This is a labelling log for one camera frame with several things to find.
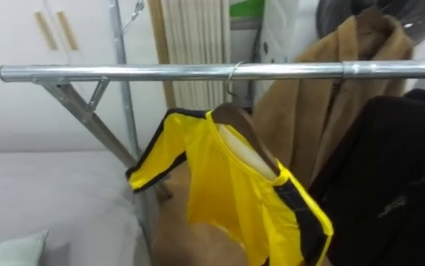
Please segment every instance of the bed sheet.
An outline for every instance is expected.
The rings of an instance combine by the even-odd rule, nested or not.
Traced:
[[[0,242],[48,229],[42,265],[150,265],[124,171],[107,151],[0,154]]]

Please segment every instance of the yellow shirt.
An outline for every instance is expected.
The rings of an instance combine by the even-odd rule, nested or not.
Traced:
[[[322,263],[333,234],[330,220],[280,163],[280,175],[269,181],[238,160],[210,112],[169,110],[138,164],[127,171],[129,182],[142,191],[186,158],[191,224],[226,229],[244,247],[249,265]]]

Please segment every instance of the black trim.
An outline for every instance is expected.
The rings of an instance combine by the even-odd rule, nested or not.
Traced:
[[[290,180],[283,185],[275,186],[274,190],[286,206],[296,215],[301,232],[301,254],[304,257],[306,265],[316,265],[327,240],[320,221],[309,209],[301,194]]]
[[[144,191],[147,188],[151,187],[152,185],[156,184],[156,182],[158,182],[161,179],[163,179],[167,174],[169,174],[169,172],[171,170],[173,170],[174,168],[176,168],[181,163],[184,163],[186,160],[187,160],[186,152],[183,152],[180,156],[178,156],[178,157],[176,157],[176,159],[174,159],[173,163],[165,171],[162,171],[161,173],[159,173],[152,180],[148,181],[147,184],[142,185],[141,188],[134,189],[133,192],[137,193],[137,192]]]
[[[137,165],[129,168],[126,171],[126,173],[125,173],[126,178],[129,180],[130,176],[133,174],[133,172],[140,169],[141,166],[143,165],[143,163],[145,162],[146,158],[150,155],[155,143],[158,141],[158,138],[161,136],[161,133],[163,133],[164,123],[165,123],[166,118],[168,118],[169,115],[181,114],[181,115],[187,115],[187,116],[190,116],[190,117],[205,119],[206,112],[207,111],[187,110],[187,109],[182,109],[182,108],[173,108],[173,109],[168,110],[166,112],[165,116],[163,117],[163,119],[161,120],[160,125],[156,128],[156,131],[154,132],[152,139],[148,143],[148,146],[146,147],[143,155],[138,160]],[[156,182],[158,182],[163,177],[165,177],[172,169],[174,169],[176,166],[178,166],[179,164],[181,164],[185,160],[186,160],[186,153],[183,152],[176,159],[174,159],[173,163],[171,164],[171,166],[168,167],[168,169],[166,169],[165,171],[158,174],[156,177],[154,177],[152,180],[150,180],[143,187],[135,189],[134,192],[139,192],[139,191],[145,190],[145,189],[149,188],[150,186],[154,185]]]
[[[270,257],[266,258],[265,263],[262,266],[270,266]]]

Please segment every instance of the black jacket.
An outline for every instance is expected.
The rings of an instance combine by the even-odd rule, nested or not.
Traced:
[[[309,192],[333,265],[425,265],[425,91],[372,99]]]

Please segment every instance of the brown coat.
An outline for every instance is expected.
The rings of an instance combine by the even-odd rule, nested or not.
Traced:
[[[401,24],[374,10],[348,18],[296,62],[409,60],[412,41]],[[255,107],[258,135],[308,187],[364,104],[401,95],[405,80],[301,79],[275,81]]]

